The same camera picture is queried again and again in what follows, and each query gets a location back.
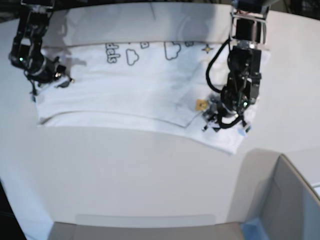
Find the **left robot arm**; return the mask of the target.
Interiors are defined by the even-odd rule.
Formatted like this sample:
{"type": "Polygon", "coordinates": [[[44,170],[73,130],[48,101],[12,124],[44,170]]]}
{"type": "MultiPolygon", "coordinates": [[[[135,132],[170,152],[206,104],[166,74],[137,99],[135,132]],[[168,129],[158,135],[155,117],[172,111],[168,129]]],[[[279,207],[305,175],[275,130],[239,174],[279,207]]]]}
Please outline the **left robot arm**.
{"type": "Polygon", "coordinates": [[[205,71],[208,87],[217,95],[209,96],[202,111],[205,125],[215,132],[240,127],[244,132],[251,128],[246,120],[247,110],[256,104],[262,80],[261,60],[267,42],[267,17],[271,0],[233,0],[228,38],[218,49],[205,71]],[[210,77],[214,63],[228,48],[226,83],[217,88],[210,77]]]}

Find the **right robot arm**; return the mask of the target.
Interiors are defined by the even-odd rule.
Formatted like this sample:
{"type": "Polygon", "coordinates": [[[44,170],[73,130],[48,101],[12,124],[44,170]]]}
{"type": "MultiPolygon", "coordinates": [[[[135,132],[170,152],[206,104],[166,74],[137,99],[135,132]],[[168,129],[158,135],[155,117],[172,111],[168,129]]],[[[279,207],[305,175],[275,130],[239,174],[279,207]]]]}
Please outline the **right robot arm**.
{"type": "Polygon", "coordinates": [[[16,35],[8,58],[11,65],[23,70],[31,84],[30,96],[33,101],[38,88],[64,80],[56,88],[66,88],[75,80],[67,74],[67,68],[60,64],[57,56],[53,60],[41,52],[56,2],[54,0],[21,0],[21,12],[16,35]]]}

